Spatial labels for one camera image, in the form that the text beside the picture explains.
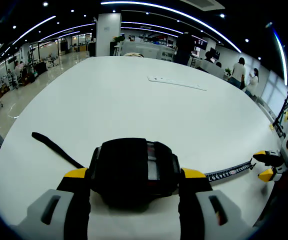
floor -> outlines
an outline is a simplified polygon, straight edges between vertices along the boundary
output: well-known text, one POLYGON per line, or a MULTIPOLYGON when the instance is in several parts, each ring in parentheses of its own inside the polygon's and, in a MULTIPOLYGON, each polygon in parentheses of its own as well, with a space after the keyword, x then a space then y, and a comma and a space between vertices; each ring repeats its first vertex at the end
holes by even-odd
POLYGON ((62 73, 89 57, 88 51, 71 52, 59 56, 59 65, 49 68, 35 82, 7 92, 1 99, 0 135, 5 138, 13 123, 30 101, 62 73))

measuring tape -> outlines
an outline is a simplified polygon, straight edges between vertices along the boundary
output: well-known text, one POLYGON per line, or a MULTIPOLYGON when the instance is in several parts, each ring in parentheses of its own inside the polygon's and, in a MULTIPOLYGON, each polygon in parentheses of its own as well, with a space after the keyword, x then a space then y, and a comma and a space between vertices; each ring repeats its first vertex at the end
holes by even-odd
POLYGON ((253 165, 251 164, 251 160, 249 160, 249 161, 244 162, 240 165, 226 168, 226 169, 223 169, 220 171, 209 172, 209 173, 206 173, 205 175, 208 178, 209 182, 214 182, 214 181, 221 180, 221 179, 227 178, 229 176, 241 173, 241 172, 251 168, 252 166, 253 165))

black ceiling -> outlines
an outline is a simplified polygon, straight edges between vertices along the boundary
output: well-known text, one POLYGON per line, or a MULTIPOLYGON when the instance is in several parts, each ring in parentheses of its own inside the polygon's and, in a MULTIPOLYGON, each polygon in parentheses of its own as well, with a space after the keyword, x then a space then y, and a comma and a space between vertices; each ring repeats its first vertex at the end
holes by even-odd
MULTIPOLYGON (((225 9, 205 12, 179 0, 141 0, 138 2, 149 2, 167 6, 202 20, 231 40, 243 53, 251 55, 256 59, 261 57, 261 63, 265 67, 283 76, 281 57, 274 39, 272 27, 278 32, 282 43, 285 44, 286 51, 288 47, 286 44, 288 32, 285 20, 288 18, 288 10, 285 9, 285 6, 279 6, 276 1, 265 2, 263 0, 217 1, 222 4, 225 9), (221 13, 225 14, 225 18, 220 17, 221 13), (265 28, 265 25, 269 22, 273 22, 272 27, 265 28)), ((93 23, 93 17, 97 18, 101 13, 111 13, 113 9, 116 10, 116 12, 122 13, 122 21, 154 24, 181 32, 190 31, 198 37, 210 37, 205 34, 208 33, 213 38, 221 41, 226 48, 234 50, 229 43, 211 30, 202 27, 189 18, 167 10, 133 4, 101 5, 101 2, 104 2, 103 0, 81 0, 76 2, 76 4, 62 0, 48 0, 48 7, 43 7, 43 2, 43 0, 0 0, 0 43, 4 44, 0 49, 1 60, 7 57, 8 54, 16 52, 15 47, 23 45, 25 40, 32 43, 64 29, 93 23), (35 28, 15 45, 12 45, 12 42, 18 39, 28 29, 51 16, 56 17, 35 28), (178 19, 181 22, 177 22, 171 18, 178 19), (201 29, 204 33, 182 22, 201 29), (11 46, 9 51, 1 57, 1 54, 9 46, 11 46)), ((122 26, 139 27, 127 24, 123 24, 122 26)), ((89 29, 89 27, 79 28, 78 31, 86 33, 89 32, 89 29)), ((165 29, 163 29, 162 32, 176 35, 176 33, 165 29)))

white table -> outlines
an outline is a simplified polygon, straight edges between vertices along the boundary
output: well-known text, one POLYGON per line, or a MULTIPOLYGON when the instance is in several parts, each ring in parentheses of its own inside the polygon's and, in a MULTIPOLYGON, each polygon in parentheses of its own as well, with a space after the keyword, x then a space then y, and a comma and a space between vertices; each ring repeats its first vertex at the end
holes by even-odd
MULTIPOLYGON (((8 132, 0 150, 0 215, 9 225, 19 224, 27 207, 48 189, 56 189, 74 169, 33 139, 32 132, 46 135, 84 166, 103 142, 136 137, 164 143, 181 167, 208 173, 244 163, 255 152, 280 149, 269 124, 244 92, 200 70, 150 58, 88 58, 38 94, 8 132), (207 91, 150 82, 148 76, 187 80, 207 91)), ((213 187, 240 207, 250 226, 273 188, 273 183, 257 178, 262 166, 256 166, 213 187)), ((103 207, 94 192, 91 204, 89 226, 96 235, 132 239, 143 228, 149 234, 145 237, 173 231, 164 237, 179 239, 174 233, 179 229, 178 196, 159 199, 141 214, 122 216, 103 207)))

white wall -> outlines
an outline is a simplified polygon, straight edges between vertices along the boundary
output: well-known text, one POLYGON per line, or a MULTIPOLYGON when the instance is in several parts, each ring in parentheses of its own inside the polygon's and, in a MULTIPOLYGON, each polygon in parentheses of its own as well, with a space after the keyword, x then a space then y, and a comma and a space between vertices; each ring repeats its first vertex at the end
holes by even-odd
POLYGON ((105 13, 98 15, 96 24, 96 56, 110 55, 110 42, 113 37, 120 36, 122 15, 120 13, 105 13))

